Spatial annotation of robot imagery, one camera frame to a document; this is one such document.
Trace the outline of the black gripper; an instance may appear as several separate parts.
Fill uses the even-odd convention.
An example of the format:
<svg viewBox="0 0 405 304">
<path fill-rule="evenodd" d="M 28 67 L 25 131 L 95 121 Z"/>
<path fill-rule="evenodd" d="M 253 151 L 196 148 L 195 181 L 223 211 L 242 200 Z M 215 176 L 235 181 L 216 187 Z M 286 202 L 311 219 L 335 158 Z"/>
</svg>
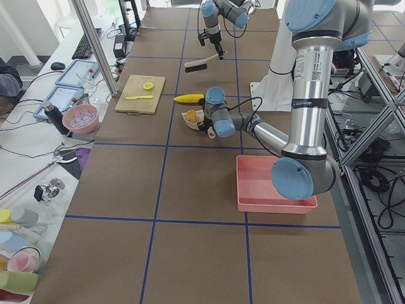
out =
<svg viewBox="0 0 405 304">
<path fill-rule="evenodd" d="M 204 29 L 203 32 L 199 33 L 197 36 L 199 43 L 201 46 L 205 46 L 205 40 L 209 40 L 210 43 L 215 45 L 216 52 L 218 54 L 219 60 L 223 59 L 223 49 L 221 46 L 221 33 L 220 31 L 215 32 L 214 34 L 210 34 L 207 29 Z"/>
<path fill-rule="evenodd" d="M 212 120 L 204 117 L 204 120 L 202 122 L 197 123 L 197 127 L 200 131 L 208 133 L 208 130 L 210 127 L 213 126 Z"/>
</svg>

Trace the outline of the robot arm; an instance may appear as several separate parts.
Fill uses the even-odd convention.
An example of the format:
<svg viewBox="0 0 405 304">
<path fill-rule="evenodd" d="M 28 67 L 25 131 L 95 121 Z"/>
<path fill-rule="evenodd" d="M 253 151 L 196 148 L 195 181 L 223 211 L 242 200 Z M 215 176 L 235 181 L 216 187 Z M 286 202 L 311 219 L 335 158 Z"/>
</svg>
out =
<svg viewBox="0 0 405 304">
<path fill-rule="evenodd" d="M 266 110 L 289 107 L 284 134 L 256 112 L 232 112 L 219 87 L 208 89 L 201 106 L 205 127 L 219 137 L 242 130 L 279 158 L 271 169 L 277 191 L 304 200 L 329 191 L 337 162 L 322 145 L 333 54 L 368 43 L 373 1 L 287 1 L 268 74 L 251 93 Z"/>
<path fill-rule="evenodd" d="M 198 34 L 201 46 L 208 39 L 215 47 L 220 60 L 223 59 L 224 51 L 221 46 L 221 29 L 219 18 L 222 16 L 236 27 L 244 29 L 249 17 L 261 7 L 259 1 L 205 1 L 201 5 L 201 13 L 206 28 Z"/>
</svg>

